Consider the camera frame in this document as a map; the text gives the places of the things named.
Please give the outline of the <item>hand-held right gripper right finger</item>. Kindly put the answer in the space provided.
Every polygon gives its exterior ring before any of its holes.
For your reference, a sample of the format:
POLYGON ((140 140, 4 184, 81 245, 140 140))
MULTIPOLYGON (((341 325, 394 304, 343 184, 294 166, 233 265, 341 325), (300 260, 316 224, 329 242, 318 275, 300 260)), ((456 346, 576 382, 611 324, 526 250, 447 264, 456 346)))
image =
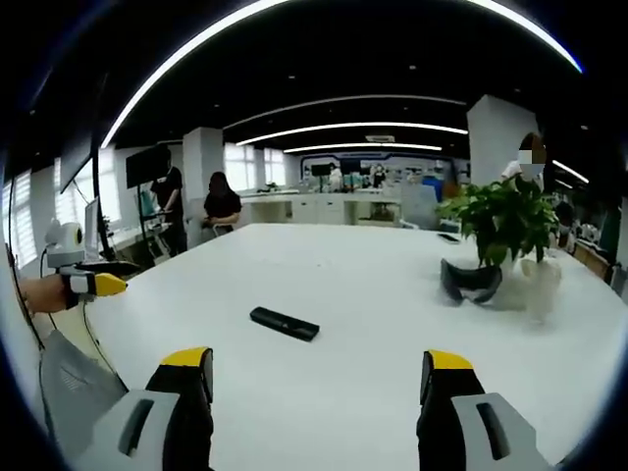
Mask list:
POLYGON ((551 470, 536 430, 500 394, 486 392, 464 357, 423 354, 416 424, 421 470, 551 470))

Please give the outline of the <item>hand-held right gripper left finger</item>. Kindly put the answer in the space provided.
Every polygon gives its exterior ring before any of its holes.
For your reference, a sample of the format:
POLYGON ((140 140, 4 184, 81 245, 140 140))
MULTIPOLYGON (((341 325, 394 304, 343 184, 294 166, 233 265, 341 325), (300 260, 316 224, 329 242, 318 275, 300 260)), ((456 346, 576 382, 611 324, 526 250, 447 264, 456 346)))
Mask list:
POLYGON ((142 390, 124 394, 93 426, 76 470, 209 470, 213 350, 161 360, 142 390))

